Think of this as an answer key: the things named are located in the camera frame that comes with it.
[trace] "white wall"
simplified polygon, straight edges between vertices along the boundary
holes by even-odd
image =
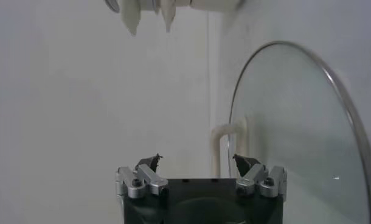
[[[119,223],[119,166],[162,154],[208,177],[207,15],[142,15],[133,38],[101,0],[0,0],[0,224]]]
[[[337,73],[371,144],[371,0],[247,0],[237,13],[210,13],[211,126],[228,121],[246,61],[275,40],[311,49]]]

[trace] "white pipe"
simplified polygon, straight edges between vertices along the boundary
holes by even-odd
[[[211,131],[210,149],[212,150],[212,173],[215,178],[221,176],[221,146],[220,139],[229,134],[235,134],[237,154],[247,156],[248,154],[248,126],[246,118],[234,123],[215,127]]]

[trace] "glass lid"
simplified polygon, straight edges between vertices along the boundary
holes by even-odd
[[[289,42],[261,47],[233,96],[249,157],[288,172],[284,223],[371,223],[369,144],[346,90],[314,54]],[[237,170],[229,137],[230,175]]]

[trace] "metal rim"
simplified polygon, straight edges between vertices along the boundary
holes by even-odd
[[[347,115],[350,127],[352,128],[352,132],[355,135],[356,143],[359,149],[359,154],[361,158],[361,164],[364,169],[364,177],[366,180],[366,188],[367,188],[367,197],[369,202],[369,216],[370,216],[370,224],[371,224],[371,148],[370,144],[367,138],[366,131],[364,129],[364,126],[362,124],[362,121],[358,115],[358,112],[347,92],[344,85],[338,78],[338,76],[327,66],[327,64],[320,59],[316,54],[314,54],[312,51],[309,51],[308,49],[302,47],[299,44],[292,43],[289,41],[273,41],[267,44],[264,44],[260,48],[258,48],[250,57],[250,59],[246,62],[244,68],[241,71],[241,74],[237,80],[237,84],[235,85],[233,97],[232,97],[232,103],[231,103],[231,109],[230,109],[230,117],[229,117],[229,123],[232,119],[232,113],[233,113],[233,106],[234,106],[234,99],[237,93],[238,86],[241,82],[242,76],[252,61],[252,59],[263,49],[273,46],[273,45],[284,45],[284,46],[291,46],[295,49],[300,50],[302,53],[304,53],[307,57],[310,57],[315,64],[317,64],[324,72],[325,78],[327,78],[329,84],[333,87],[335,93],[338,96],[338,99],[341,103],[341,105],[345,108],[345,114]]]

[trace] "metal bracket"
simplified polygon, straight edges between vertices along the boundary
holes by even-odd
[[[157,175],[146,164],[138,165],[137,176],[146,181],[152,194],[158,196],[167,194],[168,180]]]
[[[260,193],[264,197],[274,198],[282,195],[284,201],[287,196],[287,172],[280,166],[274,166],[269,177],[260,183]]]
[[[264,165],[254,164],[252,168],[235,182],[238,195],[247,196],[254,193],[255,186],[268,176],[268,169]]]
[[[138,179],[129,167],[120,167],[116,172],[116,190],[118,196],[127,195],[130,198],[142,198],[146,185]]]

